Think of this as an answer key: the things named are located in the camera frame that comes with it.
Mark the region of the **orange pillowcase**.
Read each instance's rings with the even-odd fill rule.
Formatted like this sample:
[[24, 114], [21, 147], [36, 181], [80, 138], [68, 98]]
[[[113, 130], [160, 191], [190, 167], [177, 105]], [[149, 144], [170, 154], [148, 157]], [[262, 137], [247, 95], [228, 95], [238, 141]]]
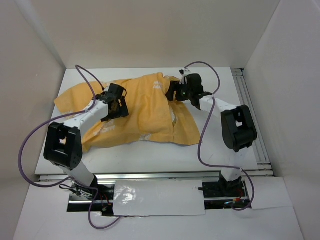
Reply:
[[183, 102], [168, 101], [166, 93], [174, 76], [161, 72], [138, 78], [114, 80], [125, 88], [129, 115], [97, 122], [82, 138], [82, 150], [111, 148], [138, 141], [191, 146], [199, 143], [200, 132]]

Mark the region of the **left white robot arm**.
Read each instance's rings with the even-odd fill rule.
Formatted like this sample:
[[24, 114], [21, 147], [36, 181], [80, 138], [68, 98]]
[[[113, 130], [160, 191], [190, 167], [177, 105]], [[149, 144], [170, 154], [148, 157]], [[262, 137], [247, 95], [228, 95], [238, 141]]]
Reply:
[[44, 159], [62, 169], [81, 186], [80, 192], [88, 200], [97, 197], [99, 187], [97, 177], [82, 162], [83, 137], [97, 123], [127, 117], [126, 96], [124, 87], [112, 83], [107, 90], [95, 95], [81, 113], [62, 123], [54, 121], [48, 126]]

